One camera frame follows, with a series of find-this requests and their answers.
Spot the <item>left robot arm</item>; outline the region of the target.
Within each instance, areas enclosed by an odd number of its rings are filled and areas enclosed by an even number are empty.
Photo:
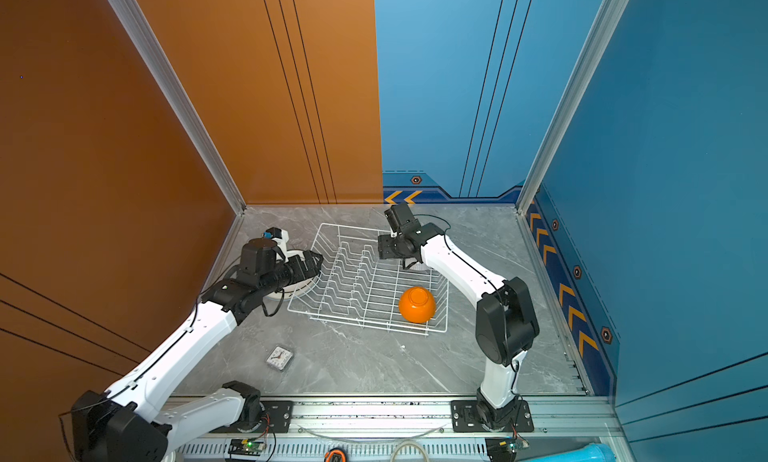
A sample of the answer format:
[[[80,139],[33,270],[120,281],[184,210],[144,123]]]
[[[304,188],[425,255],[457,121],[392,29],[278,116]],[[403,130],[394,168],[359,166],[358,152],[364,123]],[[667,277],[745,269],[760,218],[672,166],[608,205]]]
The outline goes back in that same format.
[[[287,287],[320,275],[323,255],[290,254],[287,240],[278,228],[249,240],[157,349],[105,391],[78,398],[69,411],[72,428],[62,432],[72,460],[160,461],[220,427],[241,432],[266,427],[260,391],[238,381],[171,412],[163,407],[205,355],[252,312],[273,316],[265,304],[268,295],[283,296]]]

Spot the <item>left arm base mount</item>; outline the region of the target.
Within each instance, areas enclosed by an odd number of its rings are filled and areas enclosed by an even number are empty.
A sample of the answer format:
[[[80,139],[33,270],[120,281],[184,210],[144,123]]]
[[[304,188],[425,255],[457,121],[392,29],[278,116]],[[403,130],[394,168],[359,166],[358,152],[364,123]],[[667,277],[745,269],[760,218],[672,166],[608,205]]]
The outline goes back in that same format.
[[[238,421],[213,430],[213,433],[232,434],[285,434],[289,432],[294,402],[292,400],[261,400],[259,405],[246,410]]]

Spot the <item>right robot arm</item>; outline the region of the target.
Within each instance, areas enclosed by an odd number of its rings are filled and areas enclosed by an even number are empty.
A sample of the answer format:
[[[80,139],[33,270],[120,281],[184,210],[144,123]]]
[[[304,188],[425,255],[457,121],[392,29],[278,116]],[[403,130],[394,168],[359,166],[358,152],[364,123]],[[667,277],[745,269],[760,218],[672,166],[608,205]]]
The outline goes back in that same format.
[[[475,339],[486,357],[477,391],[479,423],[489,431],[520,431],[529,410],[518,382],[540,334],[528,285],[482,266],[451,241],[446,229],[421,223],[406,203],[386,209],[385,217],[390,233],[378,237],[379,257],[413,259],[436,271],[475,309]]]

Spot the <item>white wire dish rack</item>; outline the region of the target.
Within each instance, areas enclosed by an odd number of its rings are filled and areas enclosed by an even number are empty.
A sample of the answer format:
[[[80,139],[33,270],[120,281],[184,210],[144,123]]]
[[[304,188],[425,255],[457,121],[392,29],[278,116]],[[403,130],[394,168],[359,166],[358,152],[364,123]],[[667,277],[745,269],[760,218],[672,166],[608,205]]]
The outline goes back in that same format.
[[[320,275],[309,286],[286,296],[287,309],[312,320],[388,332],[427,335],[448,326],[450,284],[423,265],[378,257],[378,237],[385,230],[322,223],[311,250],[324,257]],[[406,320],[399,299],[420,286],[436,301],[436,313],[424,323]]]

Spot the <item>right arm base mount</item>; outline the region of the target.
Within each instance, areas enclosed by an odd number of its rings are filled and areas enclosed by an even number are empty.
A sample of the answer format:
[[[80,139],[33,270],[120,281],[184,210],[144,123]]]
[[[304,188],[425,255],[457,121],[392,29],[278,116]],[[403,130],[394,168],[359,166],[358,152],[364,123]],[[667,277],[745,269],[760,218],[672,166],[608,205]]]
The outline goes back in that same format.
[[[457,433],[532,433],[535,430],[529,404],[520,397],[503,408],[494,408],[484,400],[453,400],[450,412],[452,427]]]

